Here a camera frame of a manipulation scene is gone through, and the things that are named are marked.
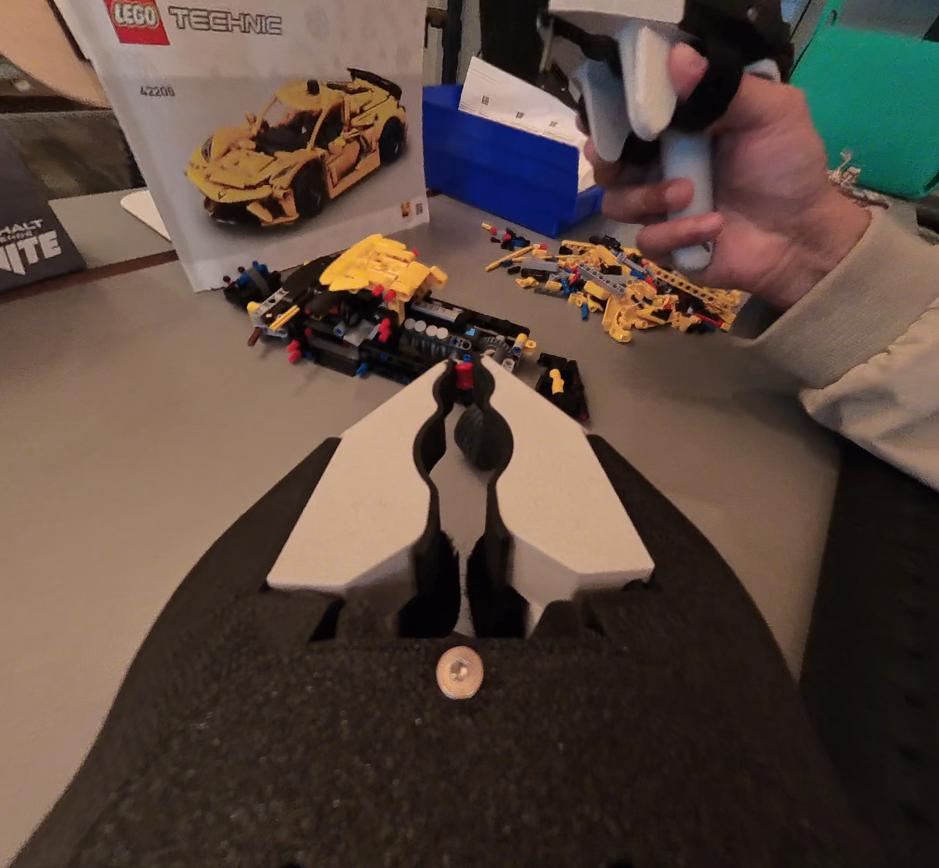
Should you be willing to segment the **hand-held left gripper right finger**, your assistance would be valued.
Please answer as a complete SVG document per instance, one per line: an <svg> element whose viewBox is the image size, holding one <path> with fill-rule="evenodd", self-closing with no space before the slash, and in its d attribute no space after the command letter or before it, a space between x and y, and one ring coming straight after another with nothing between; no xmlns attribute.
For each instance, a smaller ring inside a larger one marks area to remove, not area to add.
<svg viewBox="0 0 939 868"><path fill-rule="evenodd" d="M487 475L483 535L468 558L479 637L524 637L546 607L651 580L651 555L591 435L493 359L474 361L473 405L508 424L513 451Z"/></svg>

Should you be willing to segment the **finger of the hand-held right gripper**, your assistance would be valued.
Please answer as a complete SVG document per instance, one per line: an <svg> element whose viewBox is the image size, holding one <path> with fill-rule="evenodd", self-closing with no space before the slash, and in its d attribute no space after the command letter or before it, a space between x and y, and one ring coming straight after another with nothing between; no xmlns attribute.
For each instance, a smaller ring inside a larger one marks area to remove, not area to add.
<svg viewBox="0 0 939 868"><path fill-rule="evenodd" d="M548 13L578 26L619 26L629 20L677 25L686 0L549 0Z"/></svg>
<svg viewBox="0 0 939 868"><path fill-rule="evenodd" d="M569 87L572 76L588 59L587 33L542 33L543 65L553 87Z"/></svg>

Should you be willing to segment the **black toy tyre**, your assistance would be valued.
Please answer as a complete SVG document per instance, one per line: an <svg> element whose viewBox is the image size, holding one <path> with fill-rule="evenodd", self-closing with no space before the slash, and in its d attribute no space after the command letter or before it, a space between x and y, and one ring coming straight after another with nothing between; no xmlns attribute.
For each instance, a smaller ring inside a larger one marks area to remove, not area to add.
<svg viewBox="0 0 939 868"><path fill-rule="evenodd" d="M481 472L501 472L513 451L507 422L495 411L472 405L459 418L453 436L467 463Z"/></svg>

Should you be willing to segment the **partly built toy car chassis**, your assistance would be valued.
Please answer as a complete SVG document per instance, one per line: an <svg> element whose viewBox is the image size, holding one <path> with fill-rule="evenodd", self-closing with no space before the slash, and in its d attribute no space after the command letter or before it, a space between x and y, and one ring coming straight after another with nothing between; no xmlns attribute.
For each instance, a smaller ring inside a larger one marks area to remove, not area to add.
<svg viewBox="0 0 939 868"><path fill-rule="evenodd" d="M487 356L512 372L534 354L527 327L440 298L447 274L397 240L372 235L281 273L245 311L248 345L279 345L291 364L407 385L444 361Z"/></svg>

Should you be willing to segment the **person's right hand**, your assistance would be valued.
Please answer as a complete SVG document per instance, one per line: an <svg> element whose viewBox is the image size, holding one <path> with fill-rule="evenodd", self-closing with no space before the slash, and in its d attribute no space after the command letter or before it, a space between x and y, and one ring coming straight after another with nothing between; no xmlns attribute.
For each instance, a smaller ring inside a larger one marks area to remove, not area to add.
<svg viewBox="0 0 939 868"><path fill-rule="evenodd" d="M711 130L714 207L668 219L693 201L684 179L664 179L657 162L604 161L588 138L585 156L612 220L639 225L636 246L675 265L675 251L711 241L700 285L745 291L785 311L836 269L865 235L871 213L828 181L824 145L803 93L747 74Z"/></svg>

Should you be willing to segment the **white paper sheets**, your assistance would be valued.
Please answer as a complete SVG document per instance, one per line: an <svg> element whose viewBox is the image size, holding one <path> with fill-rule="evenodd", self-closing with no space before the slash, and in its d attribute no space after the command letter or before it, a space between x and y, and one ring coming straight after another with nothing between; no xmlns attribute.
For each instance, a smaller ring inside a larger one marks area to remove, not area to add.
<svg viewBox="0 0 939 868"><path fill-rule="evenodd" d="M594 187L593 168L584 155L586 135L574 109L475 55L471 58L458 108L466 114L517 131L545 137L579 150L579 191Z"/></svg>

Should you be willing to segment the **blue plastic bin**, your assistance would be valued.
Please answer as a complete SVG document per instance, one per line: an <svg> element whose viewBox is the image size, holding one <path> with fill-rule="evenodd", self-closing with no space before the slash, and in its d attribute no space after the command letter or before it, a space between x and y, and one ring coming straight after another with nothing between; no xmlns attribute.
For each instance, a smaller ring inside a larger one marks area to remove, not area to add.
<svg viewBox="0 0 939 868"><path fill-rule="evenodd" d="M425 185L497 215L514 227L559 238L597 215L603 191L579 190L573 146L459 109L462 86L423 89Z"/></svg>

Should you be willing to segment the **small black brick assembly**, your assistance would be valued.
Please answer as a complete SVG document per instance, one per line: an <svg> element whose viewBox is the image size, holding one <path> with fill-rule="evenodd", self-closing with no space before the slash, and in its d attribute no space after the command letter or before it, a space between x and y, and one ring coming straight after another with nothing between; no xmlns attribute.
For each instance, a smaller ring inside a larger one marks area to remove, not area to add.
<svg viewBox="0 0 939 868"><path fill-rule="evenodd" d="M556 408L586 425L590 411L581 370L576 360L541 352L537 365L542 369L535 390Z"/></svg>

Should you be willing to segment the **green folding box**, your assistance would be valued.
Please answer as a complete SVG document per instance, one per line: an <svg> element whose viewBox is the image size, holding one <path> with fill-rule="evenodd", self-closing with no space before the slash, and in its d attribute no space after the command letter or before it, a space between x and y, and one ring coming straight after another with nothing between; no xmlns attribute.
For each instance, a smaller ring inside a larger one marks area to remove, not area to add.
<svg viewBox="0 0 939 868"><path fill-rule="evenodd" d="M827 166L858 167L862 187L920 200L938 182L938 45L847 25L829 0L795 59Z"/></svg>

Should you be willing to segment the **wooden skeleton model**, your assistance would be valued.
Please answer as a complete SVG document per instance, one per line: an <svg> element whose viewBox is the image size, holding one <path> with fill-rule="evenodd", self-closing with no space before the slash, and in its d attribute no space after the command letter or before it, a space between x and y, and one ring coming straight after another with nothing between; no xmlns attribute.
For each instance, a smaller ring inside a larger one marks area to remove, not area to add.
<svg viewBox="0 0 939 868"><path fill-rule="evenodd" d="M861 167L852 162L852 153L849 149L840 151L840 163L827 172L828 181L841 193L850 198L853 202L866 208L889 209L890 199L873 190L865 189L860 186L859 178Z"/></svg>

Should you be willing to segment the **pile of loose bricks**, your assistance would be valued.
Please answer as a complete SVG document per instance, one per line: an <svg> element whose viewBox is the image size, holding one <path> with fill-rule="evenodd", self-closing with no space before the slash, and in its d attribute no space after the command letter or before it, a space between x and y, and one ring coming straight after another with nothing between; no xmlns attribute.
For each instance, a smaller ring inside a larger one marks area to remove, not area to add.
<svg viewBox="0 0 939 868"><path fill-rule="evenodd" d="M569 303L582 321L599 318L604 333L621 344L635 332L665 327L729 332L744 302L739 290L702 287L609 235L561 240L552 250L510 227L483 222L481 228L502 251L488 273L503 271L519 288Z"/></svg>

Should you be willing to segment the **black brick assembly blue pins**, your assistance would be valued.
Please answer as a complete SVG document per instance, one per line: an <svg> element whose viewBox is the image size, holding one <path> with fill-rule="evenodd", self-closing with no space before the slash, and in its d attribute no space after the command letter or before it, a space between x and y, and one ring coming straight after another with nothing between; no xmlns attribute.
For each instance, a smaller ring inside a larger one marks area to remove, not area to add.
<svg viewBox="0 0 939 868"><path fill-rule="evenodd" d="M239 267L234 278L225 275L223 282L225 300L242 311L250 312L251 303L266 300L282 287L283 276L280 271L255 260L247 268Z"/></svg>

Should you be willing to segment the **toy car instruction booklet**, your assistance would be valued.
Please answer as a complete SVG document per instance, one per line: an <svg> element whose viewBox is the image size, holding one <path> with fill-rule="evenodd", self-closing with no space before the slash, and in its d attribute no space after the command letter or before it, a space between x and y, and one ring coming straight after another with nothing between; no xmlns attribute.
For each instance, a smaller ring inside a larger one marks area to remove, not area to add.
<svg viewBox="0 0 939 868"><path fill-rule="evenodd" d="M195 290L428 219L423 0L61 0Z"/></svg>

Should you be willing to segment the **white stand base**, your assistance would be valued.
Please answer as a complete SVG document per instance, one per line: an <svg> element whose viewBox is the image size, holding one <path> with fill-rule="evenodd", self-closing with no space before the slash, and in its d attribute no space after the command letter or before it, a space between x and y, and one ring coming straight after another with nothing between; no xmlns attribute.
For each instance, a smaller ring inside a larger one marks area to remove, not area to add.
<svg viewBox="0 0 939 868"><path fill-rule="evenodd" d="M173 246L168 229L158 213L152 194L147 189L133 190L120 199L124 211L150 228Z"/></svg>

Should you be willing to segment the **wooden board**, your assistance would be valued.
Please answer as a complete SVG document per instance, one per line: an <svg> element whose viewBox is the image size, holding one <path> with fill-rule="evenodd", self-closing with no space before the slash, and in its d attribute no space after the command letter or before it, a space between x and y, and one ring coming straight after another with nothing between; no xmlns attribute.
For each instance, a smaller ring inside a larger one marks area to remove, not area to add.
<svg viewBox="0 0 939 868"><path fill-rule="evenodd" d="M63 0L1 0L2 59L18 68L38 94L92 108L109 103Z"/></svg>

